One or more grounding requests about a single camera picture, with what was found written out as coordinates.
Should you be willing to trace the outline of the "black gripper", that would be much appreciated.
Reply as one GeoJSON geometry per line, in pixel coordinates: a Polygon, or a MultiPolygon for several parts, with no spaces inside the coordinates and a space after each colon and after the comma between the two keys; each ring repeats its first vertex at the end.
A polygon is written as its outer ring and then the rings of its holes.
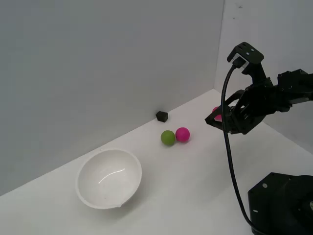
{"type": "MultiPolygon", "coordinates": [[[[221,94],[221,109],[229,109],[225,116],[225,131],[230,134],[247,134],[260,122],[265,116],[275,112],[287,112],[291,104],[282,91],[273,85],[269,78],[257,82],[245,88],[238,90],[229,98],[226,93],[221,94]]],[[[221,112],[212,112],[205,118],[206,124],[224,130],[223,120],[215,120],[221,112]]]]}

